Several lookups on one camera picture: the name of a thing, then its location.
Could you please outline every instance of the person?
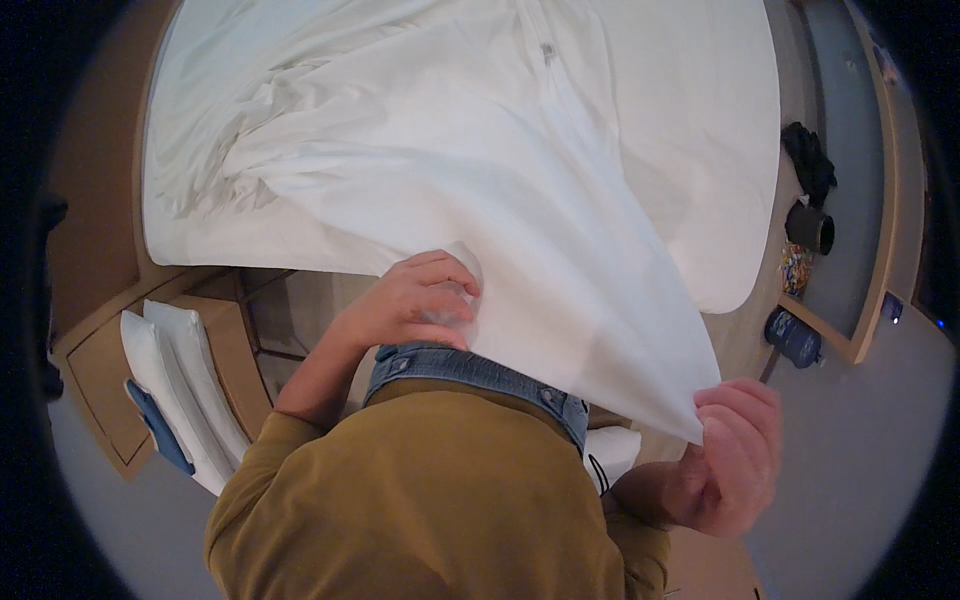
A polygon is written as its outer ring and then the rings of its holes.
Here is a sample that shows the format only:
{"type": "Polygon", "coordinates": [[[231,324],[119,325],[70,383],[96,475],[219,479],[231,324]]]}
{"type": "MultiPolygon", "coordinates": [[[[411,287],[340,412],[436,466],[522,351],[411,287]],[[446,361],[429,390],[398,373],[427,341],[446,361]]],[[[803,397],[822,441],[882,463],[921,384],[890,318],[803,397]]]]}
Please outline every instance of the person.
{"type": "Polygon", "coordinates": [[[598,497],[588,406],[468,352],[424,311],[473,316],[443,251],[339,314],[224,487],[204,558],[228,598],[661,598],[668,530],[746,532],[771,502],[780,401],[751,379],[694,397],[703,446],[598,497]],[[339,421],[369,348],[365,407],[339,421]]]}

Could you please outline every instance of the pillow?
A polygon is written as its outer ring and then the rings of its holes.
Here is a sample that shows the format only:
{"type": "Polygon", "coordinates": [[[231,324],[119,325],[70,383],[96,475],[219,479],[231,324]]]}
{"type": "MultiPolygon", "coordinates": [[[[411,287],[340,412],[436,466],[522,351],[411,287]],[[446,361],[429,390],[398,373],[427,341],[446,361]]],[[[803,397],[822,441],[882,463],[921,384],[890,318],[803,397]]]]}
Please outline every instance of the pillow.
{"type": "Polygon", "coordinates": [[[127,310],[120,316],[120,337],[133,379],[154,398],[192,457],[193,478],[220,495],[233,468],[190,392],[170,342],[154,324],[127,310]]]}
{"type": "Polygon", "coordinates": [[[170,340],[187,386],[197,399],[227,460],[236,470],[250,447],[250,440],[230,411],[227,397],[220,387],[200,314],[195,310],[145,300],[143,317],[170,340]]]}

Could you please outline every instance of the left hand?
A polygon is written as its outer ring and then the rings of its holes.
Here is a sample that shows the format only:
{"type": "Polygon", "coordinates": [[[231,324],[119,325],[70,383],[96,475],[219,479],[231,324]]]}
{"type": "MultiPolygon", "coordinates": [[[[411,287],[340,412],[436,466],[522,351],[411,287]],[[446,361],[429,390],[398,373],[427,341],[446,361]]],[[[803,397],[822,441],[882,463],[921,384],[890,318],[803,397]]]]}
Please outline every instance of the left hand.
{"type": "Polygon", "coordinates": [[[678,524],[715,537],[746,533],[774,498],[780,472],[780,396],[754,381],[726,381],[694,396],[703,447],[691,444],[664,477],[662,507],[678,524]]]}
{"type": "Polygon", "coordinates": [[[348,306],[331,325],[351,348],[366,351],[381,344],[439,342],[460,350],[467,341],[457,330],[427,323],[424,311],[446,311],[461,321],[473,321],[467,302],[455,292],[435,287],[454,281],[473,297],[480,286],[470,271],[443,250],[422,252],[401,260],[373,287],[348,306]]]}

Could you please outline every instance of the mustard yellow shirt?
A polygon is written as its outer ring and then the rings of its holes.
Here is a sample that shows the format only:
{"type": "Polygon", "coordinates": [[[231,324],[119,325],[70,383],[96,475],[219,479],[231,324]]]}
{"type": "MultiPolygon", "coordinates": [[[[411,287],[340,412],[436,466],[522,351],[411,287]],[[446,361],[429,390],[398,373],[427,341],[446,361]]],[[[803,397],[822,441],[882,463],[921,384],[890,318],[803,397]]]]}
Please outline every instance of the mustard yellow shirt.
{"type": "Polygon", "coordinates": [[[662,598],[667,534],[604,515],[545,411],[423,380],[374,400],[325,434],[267,418],[207,524],[227,598],[662,598]]]}

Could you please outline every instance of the wall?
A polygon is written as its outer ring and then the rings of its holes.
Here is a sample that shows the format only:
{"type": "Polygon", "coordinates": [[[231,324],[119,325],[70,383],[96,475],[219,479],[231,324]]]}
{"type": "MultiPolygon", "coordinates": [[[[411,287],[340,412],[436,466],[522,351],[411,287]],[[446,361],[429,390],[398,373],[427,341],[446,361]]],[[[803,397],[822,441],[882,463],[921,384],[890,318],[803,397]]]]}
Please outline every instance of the wall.
{"type": "Polygon", "coordinates": [[[101,550],[138,598],[222,598],[203,539],[215,498],[158,454],[124,482],[93,440],[74,400],[49,407],[60,469],[101,550]]]}
{"type": "Polygon", "coordinates": [[[747,536],[771,598],[848,598],[906,518],[952,390],[954,348],[911,306],[881,320],[855,367],[829,348],[799,371],[779,360],[783,467],[773,505],[747,536]]]}

